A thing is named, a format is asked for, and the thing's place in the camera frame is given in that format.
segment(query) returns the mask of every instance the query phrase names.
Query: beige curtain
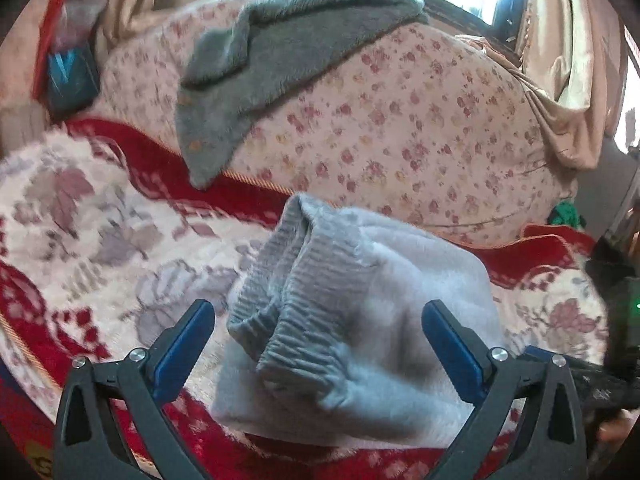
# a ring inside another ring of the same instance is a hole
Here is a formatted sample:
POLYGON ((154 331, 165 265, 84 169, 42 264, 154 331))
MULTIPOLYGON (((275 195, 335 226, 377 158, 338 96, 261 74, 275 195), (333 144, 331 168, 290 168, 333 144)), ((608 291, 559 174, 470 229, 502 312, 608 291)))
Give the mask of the beige curtain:
POLYGON ((589 0, 529 0, 516 69, 484 38, 462 38, 521 81, 558 159, 569 168, 598 164, 607 119, 607 70, 600 23, 589 0))
POLYGON ((123 40, 156 26, 168 11, 154 11, 154 0, 109 0, 100 23, 102 44, 98 49, 111 50, 123 40))

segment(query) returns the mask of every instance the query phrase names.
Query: floral bedsheet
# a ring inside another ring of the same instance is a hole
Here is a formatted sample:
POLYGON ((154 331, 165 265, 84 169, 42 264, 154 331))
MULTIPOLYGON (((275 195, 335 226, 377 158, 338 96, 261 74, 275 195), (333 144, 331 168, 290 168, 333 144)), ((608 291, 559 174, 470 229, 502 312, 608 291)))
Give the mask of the floral bedsheet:
MULTIPOLYGON (((174 153, 180 74, 194 42, 247 0, 202 0, 118 47, 89 111, 174 153)), ((521 85, 436 28, 399 27, 255 123, 229 174, 380 211, 459 240, 515 239, 575 194, 521 85)))
MULTIPOLYGON (((424 476, 439 450, 287 445, 217 425, 209 408, 229 341, 227 298, 288 196, 229 176, 200 192, 177 155, 129 126, 69 128, 75 137, 53 131, 0 163, 0 357, 52 420, 74 355, 119 359, 205 298, 216 329, 167 413, 214 477, 253 478, 247 463, 272 475, 262 478, 385 478, 392 466, 396 476, 424 476)), ((538 231, 494 248, 462 246, 488 269, 513 351, 536 344, 602 360, 605 309, 572 237, 538 231)), ((118 418, 142 455, 122 406, 118 418)))

